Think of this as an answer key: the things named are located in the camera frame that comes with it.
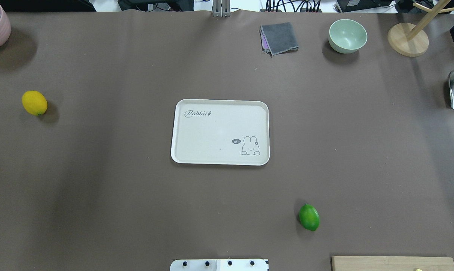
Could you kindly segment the green lemon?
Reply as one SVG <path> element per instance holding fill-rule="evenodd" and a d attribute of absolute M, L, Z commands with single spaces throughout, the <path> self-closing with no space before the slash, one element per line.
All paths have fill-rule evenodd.
<path fill-rule="evenodd" d="M 306 230 L 316 231 L 320 225 L 317 209 L 311 204 L 304 204 L 298 212 L 299 221 Z"/>

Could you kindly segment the yellow lemon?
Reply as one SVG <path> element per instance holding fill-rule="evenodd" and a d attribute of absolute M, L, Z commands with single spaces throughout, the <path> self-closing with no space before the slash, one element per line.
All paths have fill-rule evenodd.
<path fill-rule="evenodd" d="M 26 112 L 34 116 L 41 116 L 48 109 L 47 99 L 39 91 L 26 91 L 21 101 Z"/>

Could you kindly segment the white rabbit tray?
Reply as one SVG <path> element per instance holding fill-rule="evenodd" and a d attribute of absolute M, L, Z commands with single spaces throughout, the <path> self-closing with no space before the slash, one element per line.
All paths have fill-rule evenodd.
<path fill-rule="evenodd" d="M 248 100 L 180 100 L 170 156 L 181 164 L 265 165 L 270 159 L 268 106 Z"/>

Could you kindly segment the grey folded cloth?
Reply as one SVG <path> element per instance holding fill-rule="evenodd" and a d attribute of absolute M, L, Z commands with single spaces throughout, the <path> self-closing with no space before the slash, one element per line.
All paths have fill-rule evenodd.
<path fill-rule="evenodd" d="M 261 25 L 261 46 L 271 56 L 293 52 L 299 49 L 292 23 Z"/>

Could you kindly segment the white mounting plate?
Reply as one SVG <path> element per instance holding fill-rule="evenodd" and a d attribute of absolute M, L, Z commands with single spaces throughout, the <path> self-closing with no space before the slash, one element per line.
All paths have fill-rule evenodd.
<path fill-rule="evenodd" d="M 267 259 L 177 259 L 170 271 L 268 271 Z"/>

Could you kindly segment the pale green bowl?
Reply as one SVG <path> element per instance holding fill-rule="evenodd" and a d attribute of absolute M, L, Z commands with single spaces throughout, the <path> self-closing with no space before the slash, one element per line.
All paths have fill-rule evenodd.
<path fill-rule="evenodd" d="M 341 19 L 333 22 L 328 30 L 328 42 L 338 53 L 357 52 L 368 40 L 366 29 L 357 21 Z"/>

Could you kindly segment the wooden board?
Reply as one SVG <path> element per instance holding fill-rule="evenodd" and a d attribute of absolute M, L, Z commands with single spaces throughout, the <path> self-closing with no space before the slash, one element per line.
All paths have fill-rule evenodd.
<path fill-rule="evenodd" d="M 332 256 L 334 271 L 454 271 L 450 257 Z"/>

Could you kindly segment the wooden stand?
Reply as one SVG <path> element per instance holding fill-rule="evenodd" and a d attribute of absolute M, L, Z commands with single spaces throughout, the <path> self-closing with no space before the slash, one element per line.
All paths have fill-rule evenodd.
<path fill-rule="evenodd" d="M 399 23 L 391 27 L 388 31 L 390 46 L 397 53 L 408 57 L 418 57 L 426 53 L 429 39 L 423 29 L 437 14 L 454 11 L 454 7 L 445 8 L 449 2 L 449 0 L 439 0 L 433 8 L 427 8 L 416 2 L 413 3 L 414 7 L 424 10 L 426 14 L 416 25 Z"/>

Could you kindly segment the metal bracket post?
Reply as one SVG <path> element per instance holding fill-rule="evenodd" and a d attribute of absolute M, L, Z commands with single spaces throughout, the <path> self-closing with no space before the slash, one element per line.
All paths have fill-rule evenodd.
<path fill-rule="evenodd" d="M 230 17 L 230 0 L 213 0 L 213 17 Z"/>

